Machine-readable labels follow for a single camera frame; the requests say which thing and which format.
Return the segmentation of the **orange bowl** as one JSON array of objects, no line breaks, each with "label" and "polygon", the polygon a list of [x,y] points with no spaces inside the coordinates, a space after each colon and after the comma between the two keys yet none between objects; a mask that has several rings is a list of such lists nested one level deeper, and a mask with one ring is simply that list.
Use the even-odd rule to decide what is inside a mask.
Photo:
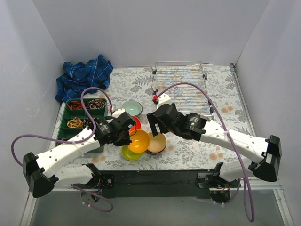
[{"label": "orange bowl", "polygon": [[142,125],[141,125],[140,120],[136,116],[132,116],[132,118],[135,120],[135,124],[136,124],[137,129],[141,129]]}]

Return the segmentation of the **lime green bowl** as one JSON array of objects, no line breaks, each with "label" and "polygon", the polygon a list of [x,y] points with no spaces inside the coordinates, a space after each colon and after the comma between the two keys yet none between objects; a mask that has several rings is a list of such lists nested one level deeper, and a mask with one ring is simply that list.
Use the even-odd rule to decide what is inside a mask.
[{"label": "lime green bowl", "polygon": [[136,160],[140,159],[144,154],[144,152],[135,153],[135,152],[131,151],[128,148],[128,146],[123,146],[121,148],[121,153],[122,153],[122,156],[128,161],[136,161]]}]

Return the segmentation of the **yellow bowl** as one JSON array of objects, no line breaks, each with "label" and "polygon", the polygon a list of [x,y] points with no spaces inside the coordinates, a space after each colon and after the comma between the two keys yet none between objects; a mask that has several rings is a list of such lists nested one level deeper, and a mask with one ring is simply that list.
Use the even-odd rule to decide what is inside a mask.
[{"label": "yellow bowl", "polygon": [[130,151],[134,153],[145,152],[150,145],[149,134],[143,129],[136,129],[129,133],[131,143],[128,145]]}]

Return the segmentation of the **light teal bowl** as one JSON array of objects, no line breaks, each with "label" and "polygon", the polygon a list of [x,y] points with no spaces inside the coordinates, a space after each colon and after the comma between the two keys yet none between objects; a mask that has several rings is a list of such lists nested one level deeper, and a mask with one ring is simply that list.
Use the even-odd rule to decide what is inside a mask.
[{"label": "light teal bowl", "polygon": [[131,116],[138,117],[143,112],[142,105],[134,100],[128,100],[123,103],[122,108],[125,109],[127,113],[129,113]]}]

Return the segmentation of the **cream bird pattern bowl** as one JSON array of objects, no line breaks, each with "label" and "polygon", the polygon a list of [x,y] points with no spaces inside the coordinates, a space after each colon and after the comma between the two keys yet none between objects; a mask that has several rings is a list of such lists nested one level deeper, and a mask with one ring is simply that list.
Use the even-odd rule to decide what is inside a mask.
[{"label": "cream bird pattern bowl", "polygon": [[148,133],[149,138],[150,138],[150,144],[148,146],[148,149],[165,149],[166,147],[166,137],[161,134],[158,133],[157,136],[153,136],[152,132]]}]

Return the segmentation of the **black gold rimmed bowl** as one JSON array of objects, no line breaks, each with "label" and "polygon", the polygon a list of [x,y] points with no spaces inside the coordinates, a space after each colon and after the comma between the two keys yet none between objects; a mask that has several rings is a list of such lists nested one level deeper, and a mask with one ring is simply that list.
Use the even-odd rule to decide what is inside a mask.
[{"label": "black gold rimmed bowl", "polygon": [[152,155],[159,154],[159,153],[161,153],[161,152],[163,152],[163,151],[164,151],[164,149],[162,149],[162,150],[160,150],[160,149],[147,149],[147,152],[148,152],[149,154],[152,154]]}]

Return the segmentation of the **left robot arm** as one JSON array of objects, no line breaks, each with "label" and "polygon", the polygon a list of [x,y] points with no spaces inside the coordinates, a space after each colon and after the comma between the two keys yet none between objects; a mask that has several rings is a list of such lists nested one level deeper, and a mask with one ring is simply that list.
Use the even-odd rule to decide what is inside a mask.
[{"label": "left robot arm", "polygon": [[40,198],[59,186],[82,184],[89,188],[98,187],[102,177],[94,164],[72,168],[65,165],[106,144],[130,144],[129,130],[136,126],[136,121],[128,113],[87,122],[87,126],[67,143],[38,155],[28,153],[23,157],[23,175],[33,197]]}]

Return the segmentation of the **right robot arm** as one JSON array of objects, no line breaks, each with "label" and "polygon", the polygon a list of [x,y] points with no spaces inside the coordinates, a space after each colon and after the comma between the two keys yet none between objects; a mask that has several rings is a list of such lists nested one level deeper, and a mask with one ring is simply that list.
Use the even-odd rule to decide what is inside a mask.
[{"label": "right robot arm", "polygon": [[163,104],[147,114],[153,136],[171,132],[186,140],[195,140],[224,147],[244,156],[241,161],[218,163],[209,182],[218,187],[243,177],[257,177],[276,182],[282,157],[280,138],[254,137],[228,130],[215,121],[197,113],[187,115],[177,111],[175,104]]}]

